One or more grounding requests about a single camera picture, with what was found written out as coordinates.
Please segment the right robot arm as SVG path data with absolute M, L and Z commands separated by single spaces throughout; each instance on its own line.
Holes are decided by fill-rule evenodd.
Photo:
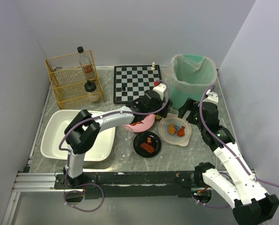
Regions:
M 224 198 L 240 225 L 258 225 L 272 219 L 279 199 L 269 194 L 248 168 L 235 138 L 220 124 L 217 105 L 188 98 L 179 108 L 178 117 L 183 118 L 186 112 L 190 113 L 186 120 L 198 127 L 203 141 L 231 178 L 226 179 L 211 163 L 200 163 L 195 167 L 195 181 L 209 185 Z

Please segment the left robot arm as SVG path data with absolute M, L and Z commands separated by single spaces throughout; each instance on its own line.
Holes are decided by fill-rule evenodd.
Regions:
M 85 153 L 93 147 L 99 133 L 109 128 L 134 124 L 151 114 L 166 117 L 170 104 L 169 89 L 161 86 L 147 90 L 143 96 L 119 109 L 98 116 L 81 110 L 65 129 L 65 136 L 59 143 L 59 150 L 68 152 L 65 184 L 70 188 L 82 184 Z

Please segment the clear bottle red label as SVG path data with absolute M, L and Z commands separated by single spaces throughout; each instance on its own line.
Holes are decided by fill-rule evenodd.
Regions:
M 83 70 L 83 73 L 87 80 L 93 80 L 96 78 L 92 61 L 89 55 L 84 51 L 82 46 L 77 47 L 79 53 L 79 64 Z

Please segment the black lid spice jar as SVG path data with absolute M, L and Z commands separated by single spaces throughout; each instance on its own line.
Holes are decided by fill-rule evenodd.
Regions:
M 84 84 L 84 89 L 88 95 L 89 101 L 98 102 L 100 100 L 101 89 L 96 81 L 87 80 Z

